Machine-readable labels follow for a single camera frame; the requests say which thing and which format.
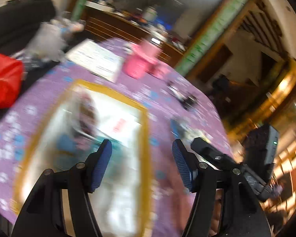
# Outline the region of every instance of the black bag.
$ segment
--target black bag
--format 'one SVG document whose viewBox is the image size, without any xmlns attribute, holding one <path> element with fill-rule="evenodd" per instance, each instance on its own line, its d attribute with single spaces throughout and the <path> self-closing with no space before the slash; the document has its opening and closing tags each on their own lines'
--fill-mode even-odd
<svg viewBox="0 0 296 237">
<path fill-rule="evenodd" d="M 0 53 L 11 55 L 26 47 L 41 22 L 56 15 L 51 0 L 11 0 L 0 7 Z"/>
</svg>

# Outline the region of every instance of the black device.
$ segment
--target black device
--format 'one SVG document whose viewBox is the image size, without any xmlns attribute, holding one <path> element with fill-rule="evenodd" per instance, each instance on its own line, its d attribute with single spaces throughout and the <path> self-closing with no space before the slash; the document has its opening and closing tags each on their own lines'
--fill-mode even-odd
<svg viewBox="0 0 296 237">
<path fill-rule="evenodd" d="M 88 193 L 100 186 L 111 154 L 112 143 L 104 139 L 97 152 L 91 153 L 85 162 L 57 173 L 46 169 L 26 199 L 12 237 L 69 237 L 64 223 L 62 189 L 68 189 L 76 237 L 102 236 Z"/>
<path fill-rule="evenodd" d="M 269 124 L 251 130 L 242 143 L 243 164 L 248 165 L 264 182 L 269 183 L 275 164 L 278 131 Z"/>
<path fill-rule="evenodd" d="M 271 230 L 258 198 L 247 182 L 240 164 L 201 138 L 191 148 L 209 163 L 199 162 L 180 139 L 173 142 L 172 152 L 185 187 L 196 192 L 194 204 L 182 236 L 207 237 L 214 210 L 216 189 L 223 189 L 223 205 L 216 236 L 271 236 Z"/>
</svg>

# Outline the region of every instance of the wooden cabinet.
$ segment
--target wooden cabinet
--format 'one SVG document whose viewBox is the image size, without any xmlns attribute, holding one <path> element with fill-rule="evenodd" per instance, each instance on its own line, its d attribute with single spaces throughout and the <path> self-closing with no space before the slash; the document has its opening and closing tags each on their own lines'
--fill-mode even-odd
<svg viewBox="0 0 296 237">
<path fill-rule="evenodd" d="M 130 23 L 113 13 L 100 11 L 87 7 L 87 20 L 85 29 L 95 35 L 95 39 L 104 41 L 109 38 L 121 38 L 139 44 L 149 32 L 143 28 Z M 164 43 L 162 53 L 158 59 L 174 67 L 182 58 L 183 53 L 178 49 Z"/>
</svg>

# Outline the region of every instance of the gold frame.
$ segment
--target gold frame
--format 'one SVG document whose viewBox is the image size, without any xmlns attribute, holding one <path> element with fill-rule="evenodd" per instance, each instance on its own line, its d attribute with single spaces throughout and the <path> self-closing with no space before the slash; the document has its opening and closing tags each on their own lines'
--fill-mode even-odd
<svg viewBox="0 0 296 237">
<path fill-rule="evenodd" d="M 289 95 L 296 84 L 296 61 L 292 58 L 289 58 L 288 60 L 290 70 L 270 97 L 254 112 L 248 114 L 241 123 L 232 129 L 227 130 L 229 141 L 242 140 L 250 130 L 256 128 L 258 122 L 262 122 L 271 116 L 273 111 L 277 109 Z"/>
<path fill-rule="evenodd" d="M 140 185 L 140 205 L 138 210 L 138 236 L 149 236 L 152 232 L 152 169 L 149 151 L 149 128 L 148 128 L 148 110 L 140 103 L 126 97 L 125 95 L 108 88 L 106 86 L 93 84 L 81 79 L 76 80 L 58 99 L 57 103 L 50 109 L 43 121 L 40 123 L 36 133 L 32 136 L 30 144 L 25 150 L 25 156 L 21 163 L 21 171 L 16 177 L 13 200 L 11 201 L 12 210 L 18 214 L 21 211 L 23 203 L 21 202 L 21 191 L 24 184 L 26 171 L 33 157 L 34 151 L 39 143 L 40 137 L 47 127 L 52 115 L 55 113 L 60 104 L 62 104 L 76 86 L 83 86 L 89 90 L 106 94 L 107 96 L 130 105 L 142 112 L 140 118 L 140 161 L 141 161 L 141 185 Z"/>
</svg>

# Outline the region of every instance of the clear plastic bag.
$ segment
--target clear plastic bag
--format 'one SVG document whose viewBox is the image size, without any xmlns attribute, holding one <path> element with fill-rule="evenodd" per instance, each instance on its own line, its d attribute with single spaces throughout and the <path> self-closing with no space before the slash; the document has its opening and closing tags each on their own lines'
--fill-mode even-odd
<svg viewBox="0 0 296 237">
<path fill-rule="evenodd" d="M 56 25 L 42 23 L 35 37 L 25 49 L 24 59 L 39 59 L 43 62 L 60 61 L 66 41 L 62 30 Z"/>
</svg>

